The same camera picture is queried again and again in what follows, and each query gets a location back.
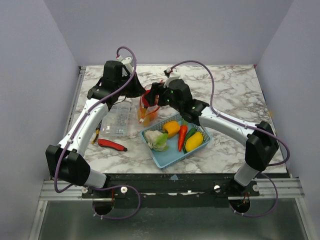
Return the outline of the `red apple toy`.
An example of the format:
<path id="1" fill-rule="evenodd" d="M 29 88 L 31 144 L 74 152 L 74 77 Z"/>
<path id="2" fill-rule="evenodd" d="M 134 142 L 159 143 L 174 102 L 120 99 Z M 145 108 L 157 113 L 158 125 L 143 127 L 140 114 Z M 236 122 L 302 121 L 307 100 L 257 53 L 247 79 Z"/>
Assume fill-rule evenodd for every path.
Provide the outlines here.
<path id="1" fill-rule="evenodd" d="M 147 90 L 142 96 L 142 103 L 145 107 L 154 107 L 158 105 L 159 101 L 158 90 Z"/>

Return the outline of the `yellow lemon toy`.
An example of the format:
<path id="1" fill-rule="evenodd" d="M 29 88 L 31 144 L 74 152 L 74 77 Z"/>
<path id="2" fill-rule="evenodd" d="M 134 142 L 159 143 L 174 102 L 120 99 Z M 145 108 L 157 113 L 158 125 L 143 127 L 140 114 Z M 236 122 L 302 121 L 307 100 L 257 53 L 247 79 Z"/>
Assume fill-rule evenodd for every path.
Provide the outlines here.
<path id="1" fill-rule="evenodd" d="M 137 110 L 138 123 L 142 124 L 143 126 L 148 126 L 150 124 L 150 122 L 152 122 L 152 121 L 149 121 L 148 119 L 147 120 L 144 119 L 144 115 L 145 115 L 146 111 L 147 111 L 146 108 L 142 108 L 142 109 Z"/>

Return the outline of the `clear zip bag orange zipper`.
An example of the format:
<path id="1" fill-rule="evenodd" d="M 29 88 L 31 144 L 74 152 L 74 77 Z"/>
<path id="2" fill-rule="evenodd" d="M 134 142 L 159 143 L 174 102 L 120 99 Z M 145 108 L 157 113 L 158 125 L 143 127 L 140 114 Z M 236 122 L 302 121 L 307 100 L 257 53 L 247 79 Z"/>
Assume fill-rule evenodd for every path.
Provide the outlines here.
<path id="1" fill-rule="evenodd" d="M 145 86 L 144 89 L 147 91 L 147 90 L 150 90 L 151 87 L 152 87 L 152 84 L 148 84 L 148 85 Z M 158 112 L 158 111 L 159 111 L 160 106 L 158 106 L 158 105 L 145 107 L 144 104 L 142 103 L 142 97 L 143 97 L 143 95 L 142 95 L 142 96 L 140 97 L 140 99 L 139 99 L 139 104 L 138 104 L 137 110 L 138 110 L 138 109 L 140 109 L 140 110 L 141 110 L 141 109 L 147 109 L 147 110 L 149 110 L 150 112 L 152 112 L 152 111 L 157 111 L 157 112 Z"/>

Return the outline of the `orange pumpkin toy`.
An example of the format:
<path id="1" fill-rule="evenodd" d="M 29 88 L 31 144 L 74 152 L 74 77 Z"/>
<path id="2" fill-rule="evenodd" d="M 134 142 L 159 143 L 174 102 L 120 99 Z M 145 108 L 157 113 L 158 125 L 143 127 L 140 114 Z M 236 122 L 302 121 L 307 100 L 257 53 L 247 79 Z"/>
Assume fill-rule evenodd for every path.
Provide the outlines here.
<path id="1" fill-rule="evenodd" d="M 153 121 L 158 117 L 158 112 L 155 111 L 149 111 L 147 110 L 144 114 L 144 119 L 145 120 L 149 120 L 149 121 Z"/>

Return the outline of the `orange bell pepper toy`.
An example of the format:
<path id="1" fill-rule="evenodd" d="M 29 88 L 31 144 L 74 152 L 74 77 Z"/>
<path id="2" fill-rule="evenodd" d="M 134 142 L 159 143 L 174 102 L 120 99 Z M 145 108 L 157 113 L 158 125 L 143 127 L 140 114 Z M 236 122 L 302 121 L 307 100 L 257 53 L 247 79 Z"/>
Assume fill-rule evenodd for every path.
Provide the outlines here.
<path id="1" fill-rule="evenodd" d="M 162 131 L 167 134 L 168 138 L 172 138 L 173 136 L 175 136 L 180 131 L 180 129 L 180 124 L 175 120 L 165 123 L 162 127 Z"/>

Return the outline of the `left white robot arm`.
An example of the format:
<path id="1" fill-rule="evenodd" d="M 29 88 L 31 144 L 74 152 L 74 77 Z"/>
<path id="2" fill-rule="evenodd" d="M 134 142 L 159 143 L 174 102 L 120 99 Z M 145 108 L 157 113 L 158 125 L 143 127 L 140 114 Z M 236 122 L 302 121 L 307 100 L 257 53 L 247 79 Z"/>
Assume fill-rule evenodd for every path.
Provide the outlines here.
<path id="1" fill-rule="evenodd" d="M 92 187 L 101 198 L 110 194 L 107 176 L 91 169 L 84 154 L 96 127 L 118 98 L 136 98 L 145 92 L 135 72 L 136 67 L 132 56 L 119 56 L 104 64 L 103 75 L 88 91 L 83 110 L 72 128 L 57 145 L 49 145 L 45 151 L 49 173 L 55 181 Z"/>

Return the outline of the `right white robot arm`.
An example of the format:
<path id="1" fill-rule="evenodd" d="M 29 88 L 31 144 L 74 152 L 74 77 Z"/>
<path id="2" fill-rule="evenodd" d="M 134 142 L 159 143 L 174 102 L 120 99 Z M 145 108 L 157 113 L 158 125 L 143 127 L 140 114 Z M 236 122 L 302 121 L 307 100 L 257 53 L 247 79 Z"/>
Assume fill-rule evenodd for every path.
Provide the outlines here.
<path id="1" fill-rule="evenodd" d="M 245 162 L 230 183 L 230 191 L 236 196 L 247 192 L 248 184 L 267 168 L 279 149 L 269 123 L 240 121 L 211 109 L 208 103 L 193 98 L 182 79 L 172 80 L 168 85 L 153 83 L 144 98 L 150 106 L 170 106 L 188 123 L 218 131 L 245 146 Z"/>

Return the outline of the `clear plastic screw box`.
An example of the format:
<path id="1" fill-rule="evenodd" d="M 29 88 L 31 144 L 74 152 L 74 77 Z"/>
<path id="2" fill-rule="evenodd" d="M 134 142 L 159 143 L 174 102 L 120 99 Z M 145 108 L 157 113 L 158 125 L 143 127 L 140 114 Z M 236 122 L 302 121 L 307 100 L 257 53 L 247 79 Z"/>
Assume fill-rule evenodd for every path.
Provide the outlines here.
<path id="1" fill-rule="evenodd" d="M 131 111 L 131 103 L 124 101 L 112 106 L 103 118 L 99 134 L 106 137 L 126 137 Z"/>

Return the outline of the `orange carrot toy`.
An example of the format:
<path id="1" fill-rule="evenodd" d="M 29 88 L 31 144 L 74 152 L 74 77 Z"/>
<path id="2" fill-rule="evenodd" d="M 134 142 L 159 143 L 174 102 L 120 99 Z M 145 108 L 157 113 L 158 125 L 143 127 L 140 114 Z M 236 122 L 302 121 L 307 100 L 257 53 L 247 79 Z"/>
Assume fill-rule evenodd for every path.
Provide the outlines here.
<path id="1" fill-rule="evenodd" d="M 182 151 L 187 132 L 188 132 L 188 122 L 183 119 L 181 126 L 180 126 L 178 143 L 177 143 L 177 147 L 178 147 L 179 152 Z"/>

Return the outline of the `white cauliflower toy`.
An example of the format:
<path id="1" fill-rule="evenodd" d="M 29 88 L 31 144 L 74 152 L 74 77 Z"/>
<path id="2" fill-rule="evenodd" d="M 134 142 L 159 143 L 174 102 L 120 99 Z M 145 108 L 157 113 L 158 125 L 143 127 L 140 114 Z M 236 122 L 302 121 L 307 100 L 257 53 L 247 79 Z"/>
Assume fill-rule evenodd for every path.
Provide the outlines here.
<path id="1" fill-rule="evenodd" d="M 167 145 L 167 133 L 162 133 L 158 130 L 147 130 L 143 136 L 149 148 L 156 152 L 165 152 L 169 148 Z"/>

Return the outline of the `green chili pepper toy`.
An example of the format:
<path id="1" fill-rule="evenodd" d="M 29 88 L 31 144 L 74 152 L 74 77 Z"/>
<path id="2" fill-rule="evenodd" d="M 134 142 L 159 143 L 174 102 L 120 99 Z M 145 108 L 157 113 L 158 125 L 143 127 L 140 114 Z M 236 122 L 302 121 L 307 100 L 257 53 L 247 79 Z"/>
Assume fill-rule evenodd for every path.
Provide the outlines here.
<path id="1" fill-rule="evenodd" d="M 186 154 L 187 153 L 187 150 L 186 150 L 186 143 L 187 143 L 187 140 L 193 136 L 195 133 L 197 132 L 197 129 L 195 127 L 191 128 L 186 136 L 185 136 L 185 139 L 184 139 L 184 142 L 183 142 L 183 146 L 182 146 L 182 150 L 183 150 L 183 153 Z"/>

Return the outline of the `red utility knife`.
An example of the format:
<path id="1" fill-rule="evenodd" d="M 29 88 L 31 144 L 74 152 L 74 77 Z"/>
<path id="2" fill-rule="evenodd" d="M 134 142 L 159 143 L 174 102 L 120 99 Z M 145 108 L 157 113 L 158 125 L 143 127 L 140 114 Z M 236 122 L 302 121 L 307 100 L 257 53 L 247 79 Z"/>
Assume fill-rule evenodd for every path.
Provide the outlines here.
<path id="1" fill-rule="evenodd" d="M 103 147 L 103 148 L 110 148 L 110 149 L 113 149 L 113 150 L 116 150 L 119 152 L 127 152 L 128 151 L 128 149 L 126 147 L 124 147 L 123 145 L 118 144 L 113 141 L 110 141 L 110 140 L 107 140 L 107 139 L 99 138 L 97 140 L 97 143 L 100 147 Z"/>

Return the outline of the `yellow mango toy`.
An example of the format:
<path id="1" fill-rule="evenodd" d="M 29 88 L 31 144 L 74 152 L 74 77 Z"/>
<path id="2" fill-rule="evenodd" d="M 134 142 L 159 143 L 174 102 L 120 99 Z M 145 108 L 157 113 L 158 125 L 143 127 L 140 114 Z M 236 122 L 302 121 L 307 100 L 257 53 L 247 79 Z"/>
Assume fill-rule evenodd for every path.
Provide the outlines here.
<path id="1" fill-rule="evenodd" d="M 204 141 L 204 137 L 200 131 L 197 131 L 195 134 L 193 134 L 191 137 L 188 138 L 188 140 L 185 143 L 185 151 L 191 152 L 197 147 L 199 147 Z"/>

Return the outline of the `yellow handled tool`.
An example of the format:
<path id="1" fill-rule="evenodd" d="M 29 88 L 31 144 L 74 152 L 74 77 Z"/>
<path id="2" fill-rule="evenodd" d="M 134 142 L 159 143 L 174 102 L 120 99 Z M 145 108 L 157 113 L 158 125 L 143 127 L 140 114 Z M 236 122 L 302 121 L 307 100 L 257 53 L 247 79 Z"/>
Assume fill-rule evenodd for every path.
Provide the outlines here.
<path id="1" fill-rule="evenodd" d="M 94 137 L 94 139 L 91 141 L 91 144 L 92 144 L 92 145 L 97 142 L 97 140 L 98 140 L 98 138 L 99 138 L 99 135 L 100 135 L 100 129 L 101 129 L 100 127 L 97 127 L 97 128 L 95 129 L 95 137 Z"/>

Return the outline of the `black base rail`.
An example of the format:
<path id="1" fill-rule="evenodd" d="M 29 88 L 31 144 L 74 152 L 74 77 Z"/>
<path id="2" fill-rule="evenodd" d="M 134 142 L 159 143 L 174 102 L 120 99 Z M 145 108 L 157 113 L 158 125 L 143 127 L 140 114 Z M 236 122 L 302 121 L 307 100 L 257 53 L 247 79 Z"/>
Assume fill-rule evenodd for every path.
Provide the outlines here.
<path id="1" fill-rule="evenodd" d="M 236 186 L 231 173 L 110 173 L 107 190 L 82 194 L 99 208 L 227 208 L 229 199 L 258 197 L 258 184 Z"/>

